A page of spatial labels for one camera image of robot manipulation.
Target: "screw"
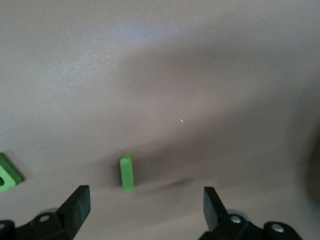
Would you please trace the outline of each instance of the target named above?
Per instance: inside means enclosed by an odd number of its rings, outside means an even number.
[[[44,216],[40,217],[39,221],[40,221],[40,222],[45,222],[45,221],[47,221],[49,218],[50,218],[49,215],[44,215]]]
[[[272,224],[272,229],[275,230],[277,233],[283,233],[285,230],[282,226],[280,226],[279,224]]]
[[[241,223],[240,217],[238,217],[238,216],[236,216],[236,215],[234,215],[234,216],[231,217],[231,221],[234,222],[235,224]]]

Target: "gray surface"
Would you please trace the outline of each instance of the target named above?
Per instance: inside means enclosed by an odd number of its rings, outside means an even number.
[[[75,239],[194,240],[213,186],[258,226],[319,239],[307,191],[320,192],[308,157],[319,11],[318,0],[2,0],[0,151],[25,181],[0,194],[0,218],[24,224],[90,184]],[[126,153],[132,193],[119,183]]]

